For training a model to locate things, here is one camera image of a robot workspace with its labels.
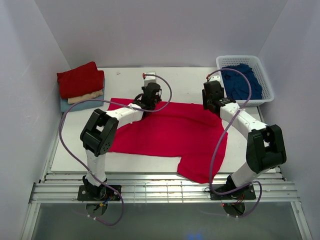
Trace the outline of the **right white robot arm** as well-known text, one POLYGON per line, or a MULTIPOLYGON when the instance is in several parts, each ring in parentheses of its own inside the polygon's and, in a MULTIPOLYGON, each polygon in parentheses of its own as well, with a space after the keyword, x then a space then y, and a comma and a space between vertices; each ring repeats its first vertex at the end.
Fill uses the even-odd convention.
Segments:
POLYGON ((216 114, 241 133, 246 141, 245 163, 228 176, 226 183, 214 188, 216 196, 231 195, 252 184, 261 174, 287 161, 282 129, 267 125, 247 113, 235 100, 225 97, 217 80, 207 81, 202 90, 203 108, 216 114))

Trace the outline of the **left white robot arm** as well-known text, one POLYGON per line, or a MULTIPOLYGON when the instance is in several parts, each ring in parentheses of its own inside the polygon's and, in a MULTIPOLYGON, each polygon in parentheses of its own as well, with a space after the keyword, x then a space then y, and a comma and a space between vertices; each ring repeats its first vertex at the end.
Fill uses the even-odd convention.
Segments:
POLYGON ((126 107, 108 111, 99 108, 94 110, 80 134, 89 168, 82 181, 86 192, 96 200, 106 195, 106 187, 102 184, 107 181, 105 154, 111 149, 117 129, 141 121, 147 114, 142 110, 153 111, 161 101, 159 84, 150 82, 142 87, 142 91, 126 107))

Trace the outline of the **pink t shirt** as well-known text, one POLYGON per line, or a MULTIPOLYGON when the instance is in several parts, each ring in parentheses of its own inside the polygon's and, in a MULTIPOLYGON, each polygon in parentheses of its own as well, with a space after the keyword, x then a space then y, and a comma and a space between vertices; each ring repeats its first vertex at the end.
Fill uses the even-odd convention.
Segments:
POLYGON ((219 172, 227 139, 222 120, 201 104, 170 102, 163 110, 119 128, 110 151, 179 157, 177 173, 204 184, 219 172))

